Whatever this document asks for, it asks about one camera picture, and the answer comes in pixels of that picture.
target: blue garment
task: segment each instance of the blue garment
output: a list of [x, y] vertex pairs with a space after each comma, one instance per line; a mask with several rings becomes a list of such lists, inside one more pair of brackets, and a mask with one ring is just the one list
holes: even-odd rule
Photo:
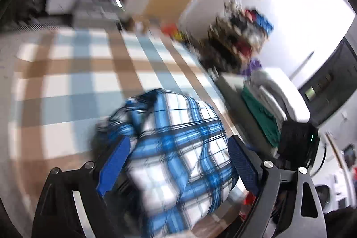
[[99, 130], [131, 139], [123, 170], [141, 191], [144, 237], [190, 230], [238, 181], [223, 124], [203, 101], [155, 89], [129, 98]]

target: dark green cloth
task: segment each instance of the dark green cloth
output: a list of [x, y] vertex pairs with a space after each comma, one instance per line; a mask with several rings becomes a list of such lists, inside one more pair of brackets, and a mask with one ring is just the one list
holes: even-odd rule
[[279, 145], [280, 132], [273, 114], [254, 98], [247, 87], [244, 86], [241, 96], [269, 143], [273, 147], [277, 147]]

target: blue plaid shirt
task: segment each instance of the blue plaid shirt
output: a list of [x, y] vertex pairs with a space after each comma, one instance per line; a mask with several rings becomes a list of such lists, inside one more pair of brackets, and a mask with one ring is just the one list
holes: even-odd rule
[[145, 237], [191, 229], [238, 181], [222, 122], [203, 101], [155, 89], [129, 98], [101, 130], [131, 139], [124, 171], [141, 191]]

